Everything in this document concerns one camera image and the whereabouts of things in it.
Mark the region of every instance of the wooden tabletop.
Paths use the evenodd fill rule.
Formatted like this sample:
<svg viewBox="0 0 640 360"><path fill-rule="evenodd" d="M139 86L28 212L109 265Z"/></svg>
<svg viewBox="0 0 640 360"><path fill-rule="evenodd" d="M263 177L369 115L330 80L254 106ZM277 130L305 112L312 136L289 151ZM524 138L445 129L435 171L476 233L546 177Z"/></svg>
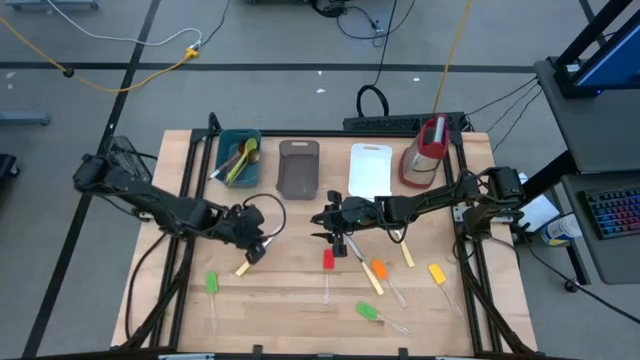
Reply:
<svg viewBox="0 0 640 360"><path fill-rule="evenodd" d="M471 171L480 172L494 165L486 134L465 133L463 136ZM153 181L156 186L174 194L179 192L189 138L190 131L165 132ZM218 204L231 205L241 203L259 192L278 195L275 188L278 144L284 139L262 139L261 180L257 188L227 189L219 182L211 182L207 184L205 198ZM254 344L261 344L265 353L394 355L399 347L406 347L411 355L472 355L462 280L459 266L451 253L454 233L448 208L423 215L409 227L405 241L416 262L414 268L406 266L399 246L392 243L384 231L369 230L353 236L369 263L377 257L387 264L394 284L407 300L407 311L398 305L385 283L385 294L376 295L350 249L348 257L336 259L331 275L331 306L329 309L323 306L322 253L328 244L310 236L323 229L309 220L323 210L327 203L327 190L337 190L342 192L343 197L348 196L351 145L370 143L392 147L393 194L412 195L420 191L401 184L396 172L402 151L411 139L336 137L314 140L320 143L318 196L311 201L283 200L287 210L286 228L269 246L265 257L243 277L234 274L244 262L243 251L216 240L199 238L196 241L179 350L248 353ZM217 142L214 142L214 152L216 148ZM457 173L453 147L451 151ZM196 155L192 192L196 187L201 153L202 146ZM214 161L215 154L212 154L210 171ZM441 166L432 187L444 184ZM266 218L262 226L264 232L275 230L282 215L273 199L256 199L254 204ZM492 233L498 239L511 242L506 225L493 224ZM131 269L159 235L155 224L141 225ZM167 246L168 240L165 240L146 259L136 278L131 316L134 329L157 300ZM531 319L513 250L490 241L485 241L484 248L496 307L524 343L535 349ZM433 263L440 265L447 275L445 290L462 310L463 317L450 309L447 299L434 283L427 270L427 266ZM217 335L212 331L209 297L205 291L205 274L209 271L218 274L220 283L220 291L215 295L219 318ZM123 298L113 336L114 345L125 340L125 300ZM365 320L355 310L358 301L373 305L386 318L409 328L411 334L405 336L389 326ZM484 311L480 305L477 307L479 320L486 325ZM173 309L165 314L167 319L172 315ZM171 321L164 323L161 344L167 342ZM486 335L486 326L481 330ZM485 349L490 348L488 336L483 336L483 344Z"/></svg>

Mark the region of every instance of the metal bracket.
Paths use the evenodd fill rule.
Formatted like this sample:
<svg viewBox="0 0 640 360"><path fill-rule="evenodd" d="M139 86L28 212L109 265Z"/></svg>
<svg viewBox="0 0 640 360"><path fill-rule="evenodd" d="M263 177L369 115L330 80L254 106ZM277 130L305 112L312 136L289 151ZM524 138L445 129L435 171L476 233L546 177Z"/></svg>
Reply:
<svg viewBox="0 0 640 360"><path fill-rule="evenodd" d="M398 360L409 360L409 350L407 348L398 348Z"/></svg>
<svg viewBox="0 0 640 360"><path fill-rule="evenodd" d="M252 360L261 360L262 359L262 345L253 345L253 353L251 354Z"/></svg>
<svg viewBox="0 0 640 360"><path fill-rule="evenodd" d="M466 205L459 205L453 207L453 220L456 223L462 222L462 214L467 211L467 209L471 208ZM492 223L498 224L511 224L513 222L513 216L494 216L491 218Z"/></svg>
<svg viewBox="0 0 640 360"><path fill-rule="evenodd" d="M175 354L160 355L158 360L213 360L216 354Z"/></svg>
<svg viewBox="0 0 640 360"><path fill-rule="evenodd" d="M204 141L209 136L209 129L193 129L191 130L191 139L189 143L197 144L200 141Z"/></svg>
<svg viewBox="0 0 640 360"><path fill-rule="evenodd" d="M462 131L460 130L450 130L449 131L449 140L451 143L457 146L462 146Z"/></svg>
<svg viewBox="0 0 640 360"><path fill-rule="evenodd" d="M131 212L133 214L135 214L138 217L138 219L140 219L141 221L144 221L144 222L149 222L149 221L154 219L153 215L151 215L151 214L149 214L147 212L144 212L144 211L140 211L140 210L135 209L135 208L131 209Z"/></svg>
<svg viewBox="0 0 640 360"><path fill-rule="evenodd" d="M218 117L212 111L209 113L209 136L213 136L216 131L222 130L222 126L220 126L220 121L218 121Z"/></svg>
<svg viewBox="0 0 640 360"><path fill-rule="evenodd" d="M332 353L320 353L316 355L316 359L318 360L333 360L334 357L335 355Z"/></svg>

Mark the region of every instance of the computer monitor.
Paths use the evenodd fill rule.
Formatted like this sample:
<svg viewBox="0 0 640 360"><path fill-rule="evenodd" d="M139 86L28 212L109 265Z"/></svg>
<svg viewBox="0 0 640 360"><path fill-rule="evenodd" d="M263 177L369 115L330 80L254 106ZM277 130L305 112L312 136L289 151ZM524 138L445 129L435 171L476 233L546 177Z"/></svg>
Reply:
<svg viewBox="0 0 640 360"><path fill-rule="evenodd" d="M611 89L640 89L640 11L586 62L584 50L631 2L610 1L557 59L555 79L565 98L595 97Z"/></svg>

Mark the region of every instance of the black clamp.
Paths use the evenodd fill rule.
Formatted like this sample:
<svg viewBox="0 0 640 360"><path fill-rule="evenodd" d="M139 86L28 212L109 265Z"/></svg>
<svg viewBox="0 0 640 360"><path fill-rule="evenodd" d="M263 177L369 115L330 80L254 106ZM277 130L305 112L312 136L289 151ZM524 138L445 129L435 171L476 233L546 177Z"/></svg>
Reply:
<svg viewBox="0 0 640 360"><path fill-rule="evenodd" d="M262 360L262 345L253 345L251 360Z"/></svg>
<svg viewBox="0 0 640 360"><path fill-rule="evenodd" d="M257 244L247 249L247 252L244 254L244 257L247 259L249 264L255 265L262 259L262 257L267 253L267 249L265 249L264 245Z"/></svg>
<svg viewBox="0 0 640 360"><path fill-rule="evenodd" d="M220 121L218 121L218 117L216 113L213 111L209 113L209 136L215 135L216 130L222 130L222 126L220 126Z"/></svg>
<svg viewBox="0 0 640 360"><path fill-rule="evenodd" d="M64 71L62 72L62 75L64 75L64 77L72 77L76 72L72 69L72 68L66 68L64 69Z"/></svg>
<svg viewBox="0 0 640 360"><path fill-rule="evenodd" d="M329 190L327 192L327 200L329 200L331 202L331 205L325 205L324 207L324 211L327 212L331 212L331 211L338 211L340 209L340 206L342 204L342 194L338 191L335 190ZM329 218L323 218L322 219L322 223L324 224L325 222L330 221L331 217L342 217L342 215L340 214L333 214L333 215L329 215ZM346 257L347 256L347 245L345 245L344 243L344 238L342 236L342 233L339 231L336 231L337 229L332 229L331 233L314 233L311 234L311 236L316 236L319 238L323 238L325 240L327 240L327 242L331 245L333 245L331 248L333 250L333 256L334 257Z"/></svg>
<svg viewBox="0 0 640 360"><path fill-rule="evenodd" d="M398 360L409 360L409 350L407 348L398 348Z"/></svg>
<svg viewBox="0 0 640 360"><path fill-rule="evenodd" d="M449 141L455 146L462 146L462 131L449 130Z"/></svg>

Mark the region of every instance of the yellow cable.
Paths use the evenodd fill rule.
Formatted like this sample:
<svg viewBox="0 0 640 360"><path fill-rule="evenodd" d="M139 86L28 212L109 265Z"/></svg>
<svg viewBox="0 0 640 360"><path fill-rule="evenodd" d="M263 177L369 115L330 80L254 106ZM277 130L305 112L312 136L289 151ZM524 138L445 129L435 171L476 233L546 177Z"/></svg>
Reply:
<svg viewBox="0 0 640 360"><path fill-rule="evenodd" d="M7 20L5 20L3 17L0 16L0 22L2 22L4 24L4 26L7 27L7 29L9 29L9 31L11 31L18 39L20 39L23 43L25 43L27 46L29 46L31 48L31 50L35 51L36 53L38 53L38 55L42 56L45 60L47 60L49 63L51 63L53 66L55 66L56 68L58 68L61 71L66 72L67 69L60 65L59 63L57 63L55 60L53 60L52 58L50 58L49 56L47 56L47 54L45 54L44 52L42 52L42 50L40 50L37 46L33 45L29 40L27 40L18 30L16 30L13 26L11 26L11 24L9 24L9 22ZM105 92L110 92L110 93L120 93L120 92L127 92L136 88L139 88L141 86L144 86L145 84L147 84L149 81L153 80L155 77L162 75L164 73L167 73L171 70L174 70L178 67L180 67L180 65L184 64L187 60L189 59L193 59L195 57L198 56L198 51L192 49L192 48L187 48L187 53L185 54L185 56L182 58L182 60L178 61L175 65L172 65L164 70L160 70L157 73L154 73L153 75L149 76L148 78L142 80L141 82L129 86L127 88L124 89L108 89L105 87L102 87L82 76L79 75L75 75L74 77L80 81L81 83L91 86L92 88L96 89L96 90L100 90L100 91L105 91Z"/></svg>
<svg viewBox="0 0 640 360"><path fill-rule="evenodd" d="M438 86L438 93L436 94L436 102L433 104L433 113L436 113L436 109L438 108L438 102L440 102L440 93L442 93L442 88L444 87L444 80L449 73L449 65L453 61L453 55L456 52L456 46L458 45L458 40L460 40L460 35L462 35L462 30L464 29L464 25L467 22L467 18L469 17L469 11L471 10L471 1L467 1L467 6L464 8L464 15L462 15L462 19L460 20L460 24L458 25L458 31L456 31L456 37L453 39L453 44L451 45L451 50L449 50L449 58L447 59L447 65L444 66L444 72L442 73L442 78L440 79L440 86Z"/></svg>

